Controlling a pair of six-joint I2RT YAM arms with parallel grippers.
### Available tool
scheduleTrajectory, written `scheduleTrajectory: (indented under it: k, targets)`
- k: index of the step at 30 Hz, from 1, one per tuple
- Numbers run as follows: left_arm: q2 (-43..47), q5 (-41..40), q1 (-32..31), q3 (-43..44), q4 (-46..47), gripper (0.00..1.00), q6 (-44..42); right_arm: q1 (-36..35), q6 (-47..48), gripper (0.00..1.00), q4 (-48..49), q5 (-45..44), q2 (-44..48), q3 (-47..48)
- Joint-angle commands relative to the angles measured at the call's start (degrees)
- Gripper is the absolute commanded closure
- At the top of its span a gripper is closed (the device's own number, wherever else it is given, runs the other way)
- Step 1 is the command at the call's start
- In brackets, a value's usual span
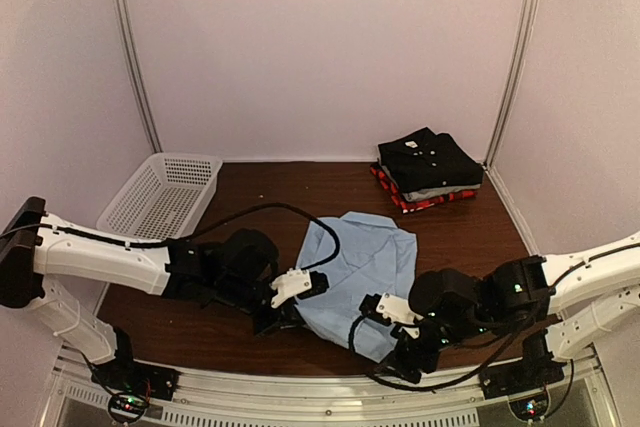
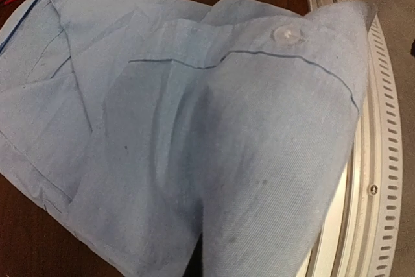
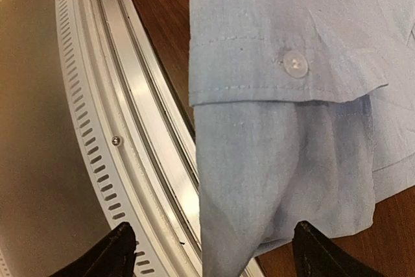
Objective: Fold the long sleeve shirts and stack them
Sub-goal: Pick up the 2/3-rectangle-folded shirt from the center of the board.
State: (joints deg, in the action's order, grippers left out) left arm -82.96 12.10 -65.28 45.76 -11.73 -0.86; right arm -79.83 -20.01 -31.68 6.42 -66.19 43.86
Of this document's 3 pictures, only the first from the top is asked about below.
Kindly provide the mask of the light blue long sleeve shirt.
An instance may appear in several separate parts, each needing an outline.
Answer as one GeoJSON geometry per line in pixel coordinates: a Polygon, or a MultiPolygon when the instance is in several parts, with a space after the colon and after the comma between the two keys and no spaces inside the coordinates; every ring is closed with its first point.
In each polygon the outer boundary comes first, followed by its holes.
{"type": "MultiPolygon", "coordinates": [[[[418,251],[414,233],[400,229],[393,219],[360,212],[341,217],[323,217],[340,242],[339,255],[312,269],[328,278],[329,288],[320,295],[297,301],[297,310],[318,337],[348,349],[352,323],[360,315],[366,295],[389,293],[408,297],[415,279],[418,251]]],[[[334,251],[332,237],[310,223],[299,252],[296,268],[315,264],[334,251]]],[[[356,329],[356,353],[380,362],[396,343],[391,327],[371,320],[356,329]]]]}

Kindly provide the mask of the white plastic laundry basket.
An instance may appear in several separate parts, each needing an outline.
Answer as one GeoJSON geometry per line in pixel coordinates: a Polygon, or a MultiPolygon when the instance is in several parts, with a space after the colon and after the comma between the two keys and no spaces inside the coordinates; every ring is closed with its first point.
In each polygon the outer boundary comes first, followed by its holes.
{"type": "Polygon", "coordinates": [[[216,193],[222,166],[215,156],[154,154],[118,191],[96,227],[144,239],[190,235],[216,193]]]}

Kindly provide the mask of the grey shirt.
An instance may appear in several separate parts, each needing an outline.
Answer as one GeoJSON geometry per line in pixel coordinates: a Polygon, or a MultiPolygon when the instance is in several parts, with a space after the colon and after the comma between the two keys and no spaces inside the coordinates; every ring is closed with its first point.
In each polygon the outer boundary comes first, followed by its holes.
{"type": "Polygon", "coordinates": [[[458,193],[462,191],[476,191],[481,187],[480,184],[467,185],[467,186],[443,186],[437,188],[420,189],[414,192],[402,193],[402,197],[406,202],[420,202],[431,198],[446,196],[451,193],[458,193]]]}

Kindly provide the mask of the red plaid shirt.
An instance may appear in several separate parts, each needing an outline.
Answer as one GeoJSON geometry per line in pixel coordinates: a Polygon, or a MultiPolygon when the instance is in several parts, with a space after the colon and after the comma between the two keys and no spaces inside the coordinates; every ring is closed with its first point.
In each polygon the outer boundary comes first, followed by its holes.
{"type": "Polygon", "coordinates": [[[445,193],[441,195],[429,194],[426,199],[410,201],[407,200],[405,195],[402,194],[396,184],[391,178],[383,171],[382,167],[374,162],[369,166],[371,174],[376,178],[379,185],[389,195],[393,204],[397,206],[403,214],[410,214],[419,211],[426,210],[436,205],[442,205],[445,203],[456,202],[466,199],[473,199],[477,195],[476,189],[461,190],[458,192],[445,193]]]}

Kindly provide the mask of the black shirt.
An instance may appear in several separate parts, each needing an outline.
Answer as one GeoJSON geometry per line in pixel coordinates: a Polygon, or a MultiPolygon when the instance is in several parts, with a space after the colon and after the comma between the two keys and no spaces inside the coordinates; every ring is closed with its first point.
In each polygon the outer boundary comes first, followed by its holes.
{"type": "Polygon", "coordinates": [[[428,127],[378,145],[379,163],[402,193],[467,187],[483,181],[482,166],[448,133],[428,127]]]}

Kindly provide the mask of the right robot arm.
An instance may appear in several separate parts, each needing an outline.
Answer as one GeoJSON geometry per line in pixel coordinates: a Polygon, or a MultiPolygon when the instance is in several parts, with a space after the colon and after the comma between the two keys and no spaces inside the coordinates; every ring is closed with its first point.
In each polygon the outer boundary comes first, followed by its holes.
{"type": "Polygon", "coordinates": [[[394,349],[370,379],[409,392],[438,391],[477,377],[484,392],[508,394],[564,377],[576,353],[639,306],[639,236],[562,255],[506,262],[477,278],[455,269],[418,276],[407,297],[375,296],[373,320],[393,328],[394,349]],[[424,385],[443,351],[476,348],[493,334],[498,347],[478,367],[424,385]]]}

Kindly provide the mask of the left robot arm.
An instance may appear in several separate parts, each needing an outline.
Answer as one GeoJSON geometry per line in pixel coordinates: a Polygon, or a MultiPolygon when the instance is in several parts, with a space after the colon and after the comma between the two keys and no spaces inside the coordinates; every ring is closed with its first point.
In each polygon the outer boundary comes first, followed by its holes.
{"type": "Polygon", "coordinates": [[[133,288],[203,307],[221,303],[253,320],[262,334],[292,320],[297,297],[312,289],[307,269],[279,270],[279,253],[257,230],[224,242],[143,241],[83,230],[29,198],[1,233],[1,304],[31,310],[85,357],[95,378],[123,391],[144,380],[129,335],[90,313],[57,281],[66,275],[133,288]]]}

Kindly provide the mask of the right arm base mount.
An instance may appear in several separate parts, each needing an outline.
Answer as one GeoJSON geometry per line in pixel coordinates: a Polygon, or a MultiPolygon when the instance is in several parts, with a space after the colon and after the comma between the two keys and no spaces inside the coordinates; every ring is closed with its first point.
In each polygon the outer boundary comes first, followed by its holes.
{"type": "Polygon", "coordinates": [[[563,363],[529,364],[523,359],[488,367],[479,375],[484,398],[506,397],[511,414],[528,424],[552,412],[549,386],[564,378],[563,363]]]}

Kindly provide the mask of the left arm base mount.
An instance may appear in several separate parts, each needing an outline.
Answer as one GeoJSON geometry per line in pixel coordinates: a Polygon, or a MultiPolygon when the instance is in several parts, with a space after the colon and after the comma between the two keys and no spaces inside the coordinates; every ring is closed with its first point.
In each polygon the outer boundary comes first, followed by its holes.
{"type": "Polygon", "coordinates": [[[172,400],[179,379],[175,369],[139,362],[130,369],[89,364],[89,370],[91,380],[107,393],[107,413],[121,425],[141,420],[154,399],[172,400]]]}

